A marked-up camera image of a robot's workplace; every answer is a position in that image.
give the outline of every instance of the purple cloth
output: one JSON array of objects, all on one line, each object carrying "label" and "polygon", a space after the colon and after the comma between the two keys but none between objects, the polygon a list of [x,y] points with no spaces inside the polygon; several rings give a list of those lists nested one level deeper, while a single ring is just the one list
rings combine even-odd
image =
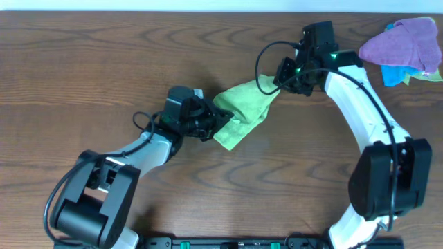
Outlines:
[{"label": "purple cloth", "polygon": [[359,51],[365,61],[387,66],[411,66],[434,73],[442,62],[437,26],[429,18],[403,19],[367,41]]}]

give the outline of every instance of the black bracket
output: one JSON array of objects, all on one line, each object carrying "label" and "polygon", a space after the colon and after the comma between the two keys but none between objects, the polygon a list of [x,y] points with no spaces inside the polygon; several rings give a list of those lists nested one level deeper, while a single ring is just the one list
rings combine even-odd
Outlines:
[{"label": "black bracket", "polygon": [[185,86],[172,87],[168,92],[159,127],[180,136],[213,138],[234,114],[220,109],[212,100],[202,99]]},{"label": "black bracket", "polygon": [[[98,154],[84,151],[77,163]],[[136,189],[140,170],[130,165],[115,165],[118,168],[109,180],[110,188],[105,201],[84,193],[86,187],[96,187],[91,179],[97,176],[94,170],[101,169],[104,159],[87,163],[65,184],[60,197],[51,212],[51,227],[95,247],[111,248],[119,238],[132,197]]]},{"label": "black bracket", "polygon": [[[422,205],[428,183],[432,150],[425,139],[398,143],[399,175],[395,215],[403,216],[409,210]],[[373,221],[388,215],[390,207],[390,186],[392,146],[376,142],[363,150],[359,162],[348,183],[351,204],[355,211]]]},{"label": "black bracket", "polygon": [[316,68],[338,70],[341,66],[363,66],[353,50],[338,50],[331,21],[311,24],[303,28],[303,39],[295,60],[286,57],[279,65],[274,84],[297,94],[310,96],[315,86],[325,91],[327,72],[304,73]]}]

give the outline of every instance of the wood grain surface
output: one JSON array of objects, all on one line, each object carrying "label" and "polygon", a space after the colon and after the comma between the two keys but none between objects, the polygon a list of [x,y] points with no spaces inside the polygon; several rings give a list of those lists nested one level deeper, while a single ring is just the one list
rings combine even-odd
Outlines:
[{"label": "wood grain surface", "polygon": [[[358,49],[386,24],[419,16],[0,12],[0,248],[51,248],[42,213],[56,182],[81,151],[137,138],[133,112],[161,110],[171,86],[213,97],[252,80],[263,46],[298,41],[317,21],[332,20],[340,47]],[[442,28],[443,16],[432,17]],[[438,39],[443,44],[442,33]],[[271,48],[260,70],[274,74],[291,54]],[[393,235],[407,248],[443,248],[443,84],[386,88],[379,66],[365,67],[392,116],[434,151],[425,203],[398,220]],[[349,205],[358,158],[331,99],[282,92],[233,151],[186,139],[139,181],[127,225],[178,237],[320,234]]]}]

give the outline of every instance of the white wall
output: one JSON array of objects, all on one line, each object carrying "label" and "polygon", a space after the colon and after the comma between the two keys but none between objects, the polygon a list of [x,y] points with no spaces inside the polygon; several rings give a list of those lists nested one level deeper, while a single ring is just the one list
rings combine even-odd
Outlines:
[{"label": "white wall", "polygon": [[443,13],[443,0],[0,0],[0,10]]}]

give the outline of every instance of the green towel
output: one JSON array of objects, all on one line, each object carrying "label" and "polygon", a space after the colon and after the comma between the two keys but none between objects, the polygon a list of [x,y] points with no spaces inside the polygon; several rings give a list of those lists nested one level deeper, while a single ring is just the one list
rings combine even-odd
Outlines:
[{"label": "green towel", "polygon": [[[410,79],[411,75],[409,75],[408,73],[406,73],[406,77],[404,79],[404,84],[407,84],[409,86],[409,79]],[[426,81],[432,81],[432,82],[441,82],[443,81],[442,76],[440,75],[440,72],[437,69],[437,72],[435,73],[424,73],[424,72],[420,72],[416,75],[412,75],[412,77],[414,77],[415,79],[418,80],[426,80]]]},{"label": "green towel", "polygon": [[[275,89],[273,80],[274,76],[259,77],[260,86],[267,92]],[[232,111],[234,117],[214,135],[214,139],[232,150],[252,129],[263,122],[268,115],[269,105],[279,92],[265,95],[258,90],[255,80],[252,80],[215,96],[214,104]]]}]

